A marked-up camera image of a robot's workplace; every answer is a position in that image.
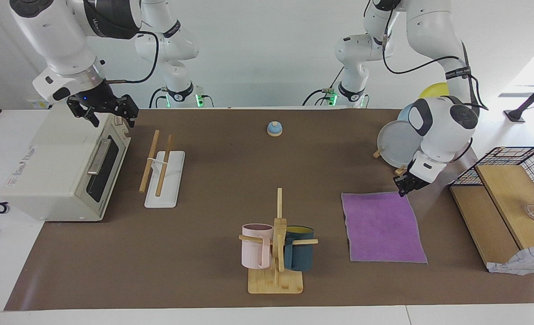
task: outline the brown tabletop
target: brown tabletop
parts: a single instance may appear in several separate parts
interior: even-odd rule
[[[445,188],[473,156],[409,195],[428,265],[349,261],[341,193],[396,190],[372,154],[397,114],[143,110],[104,220],[44,224],[5,310],[534,302],[534,274],[486,271]],[[186,152],[174,209],[146,209],[137,191],[155,129]],[[319,245],[302,294],[251,295],[238,235],[273,222],[277,187],[284,217],[313,227]]]

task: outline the wire basket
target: wire basket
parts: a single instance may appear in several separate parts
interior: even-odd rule
[[[521,165],[534,183],[534,147],[496,147],[460,175],[450,186],[483,186],[476,166]]]

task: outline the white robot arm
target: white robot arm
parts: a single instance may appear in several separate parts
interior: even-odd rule
[[[391,56],[391,26],[407,15],[408,42],[416,52],[439,62],[446,73],[449,96],[415,101],[409,121],[423,137],[408,171],[394,181],[401,196],[432,183],[466,146],[478,124],[479,107],[471,83],[467,53],[451,22],[450,0],[371,0],[364,15],[366,35],[346,37],[336,55],[346,68],[339,91],[351,103],[361,100],[368,78],[363,63]],[[386,67],[396,74],[387,63]]]
[[[174,17],[168,0],[142,0],[141,9],[143,22],[152,27],[159,39],[157,70],[166,83],[168,102],[172,107],[200,106],[197,85],[180,62],[196,58],[199,54],[195,38]],[[135,47],[143,59],[153,61],[156,48],[153,37],[139,35]]]
[[[34,81],[34,88],[48,102],[68,98],[76,117],[95,126],[95,112],[124,117],[129,125],[139,113],[129,95],[112,93],[86,36],[130,39],[141,26],[139,0],[9,0],[20,29],[42,55],[48,67]]]

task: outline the purple cloth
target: purple cloth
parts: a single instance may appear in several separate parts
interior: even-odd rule
[[[342,193],[341,199],[351,261],[428,263],[407,197]]]

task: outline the oven window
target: oven window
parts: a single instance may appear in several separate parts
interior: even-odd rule
[[[106,152],[106,156],[104,157],[104,161],[102,162],[100,172],[98,175],[92,175],[87,185],[88,195],[90,195],[96,202],[99,202],[100,198],[102,198],[106,183],[108,183],[110,173],[112,172],[112,167],[114,167],[118,156],[118,146],[116,142],[114,142],[112,136],[108,136],[108,138],[111,142],[108,151]]]

